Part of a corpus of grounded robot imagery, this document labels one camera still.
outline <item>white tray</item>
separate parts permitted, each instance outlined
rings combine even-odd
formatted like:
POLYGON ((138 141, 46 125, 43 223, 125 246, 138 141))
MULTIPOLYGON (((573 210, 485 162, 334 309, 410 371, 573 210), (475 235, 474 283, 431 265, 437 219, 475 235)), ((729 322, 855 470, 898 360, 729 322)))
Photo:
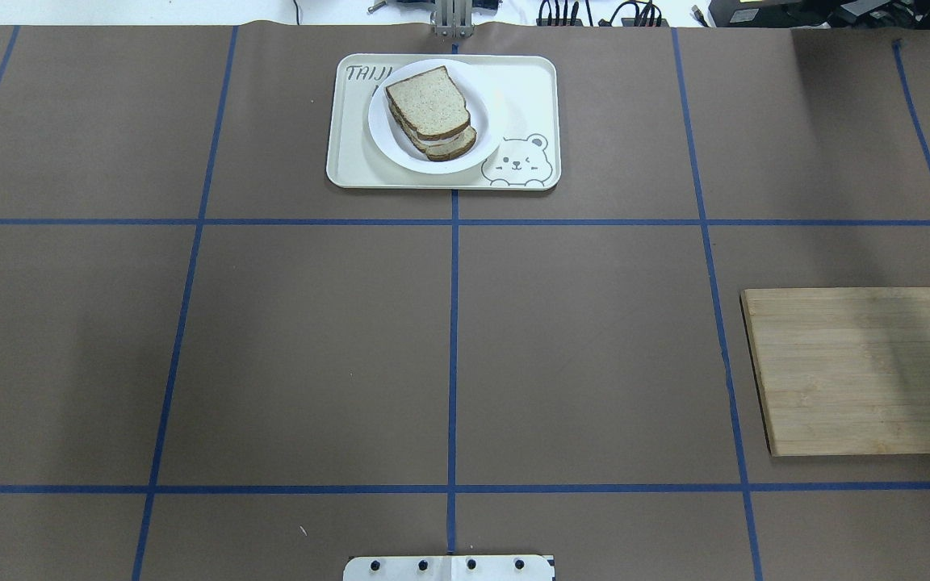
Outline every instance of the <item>white tray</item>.
POLYGON ((558 74, 542 56, 438 56, 480 67, 505 96, 509 115, 505 142, 488 161, 458 173, 427 175, 401 168, 379 151, 368 130, 372 93, 392 71, 436 56, 355 54, 340 61, 325 162, 329 180, 346 188, 546 190, 557 184, 562 176, 558 74), (529 157, 530 166, 536 163, 538 169, 510 175, 498 172, 491 161, 505 157, 529 157))

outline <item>bamboo board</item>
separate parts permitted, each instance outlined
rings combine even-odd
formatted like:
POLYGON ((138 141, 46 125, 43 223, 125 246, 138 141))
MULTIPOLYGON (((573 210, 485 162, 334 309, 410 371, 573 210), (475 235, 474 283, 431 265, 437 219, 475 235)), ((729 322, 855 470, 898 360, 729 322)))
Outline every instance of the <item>bamboo board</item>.
POLYGON ((742 294, 774 456, 930 453, 930 288, 742 294))

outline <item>bread slice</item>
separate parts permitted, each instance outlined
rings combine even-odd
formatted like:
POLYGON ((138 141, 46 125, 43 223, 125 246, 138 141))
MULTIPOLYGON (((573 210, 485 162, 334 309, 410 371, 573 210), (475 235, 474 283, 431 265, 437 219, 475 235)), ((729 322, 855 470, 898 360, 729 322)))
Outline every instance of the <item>bread slice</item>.
POLYGON ((387 87, 390 109, 420 140, 444 140, 469 126, 471 117, 446 66, 427 70, 387 87))
POLYGON ((411 140, 411 144, 414 144, 418 151, 424 153, 429 161, 451 161, 451 159, 461 157, 467 153, 475 144, 476 133, 471 125, 466 126, 462 132, 446 140, 446 142, 426 144, 417 139, 413 132, 404 128, 404 119, 396 110, 392 109, 392 107, 390 107, 390 110, 397 124, 401 126, 401 129, 404 129, 405 135, 411 140))

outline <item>bear drawing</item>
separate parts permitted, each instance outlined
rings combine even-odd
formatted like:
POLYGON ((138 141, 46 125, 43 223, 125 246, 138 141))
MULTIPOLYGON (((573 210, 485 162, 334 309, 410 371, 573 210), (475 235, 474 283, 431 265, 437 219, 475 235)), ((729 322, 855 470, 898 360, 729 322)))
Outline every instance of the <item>bear drawing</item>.
POLYGON ((547 137, 533 133, 524 140, 505 137, 494 155, 483 162, 483 177, 490 185, 543 185, 553 170, 547 161, 547 137))

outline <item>white plate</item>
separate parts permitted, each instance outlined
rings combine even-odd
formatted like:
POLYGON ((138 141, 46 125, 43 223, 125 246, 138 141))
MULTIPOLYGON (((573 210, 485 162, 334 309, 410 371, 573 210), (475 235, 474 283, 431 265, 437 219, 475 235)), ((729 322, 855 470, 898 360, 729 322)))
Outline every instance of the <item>white plate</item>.
POLYGON ((418 173, 454 173, 475 168, 494 153, 505 136, 505 100, 501 92, 484 78, 472 65, 450 59, 427 59, 406 64, 392 71, 387 80, 381 82, 372 95, 368 106, 368 128, 379 151, 403 168, 418 173), (465 96, 465 107, 469 111, 472 127, 475 128, 475 144, 465 155, 451 161, 429 161, 418 151, 390 113, 387 87, 407 77, 416 76, 443 65, 454 78, 455 85, 465 96))

